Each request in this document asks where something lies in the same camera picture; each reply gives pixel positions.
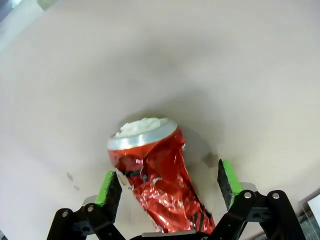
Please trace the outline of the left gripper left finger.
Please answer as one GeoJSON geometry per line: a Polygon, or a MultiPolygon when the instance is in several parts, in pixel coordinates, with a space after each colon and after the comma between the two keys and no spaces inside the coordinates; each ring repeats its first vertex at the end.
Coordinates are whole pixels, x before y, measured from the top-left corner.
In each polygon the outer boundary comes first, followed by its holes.
{"type": "Polygon", "coordinates": [[[53,218],[50,240],[85,240],[95,235],[99,240],[123,240],[115,227],[122,187],[115,171],[107,172],[94,202],[79,210],[59,209],[53,218]]]}

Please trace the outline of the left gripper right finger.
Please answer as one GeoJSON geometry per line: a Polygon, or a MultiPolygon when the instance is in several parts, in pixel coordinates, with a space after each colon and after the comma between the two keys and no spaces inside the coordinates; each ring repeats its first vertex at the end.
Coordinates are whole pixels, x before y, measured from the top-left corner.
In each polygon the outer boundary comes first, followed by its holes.
{"type": "Polygon", "coordinates": [[[267,195],[244,189],[227,160],[218,162],[217,182],[227,213],[209,240],[238,240],[247,223],[259,223],[268,240],[303,240],[305,235],[288,196],[282,190],[267,195]]]}

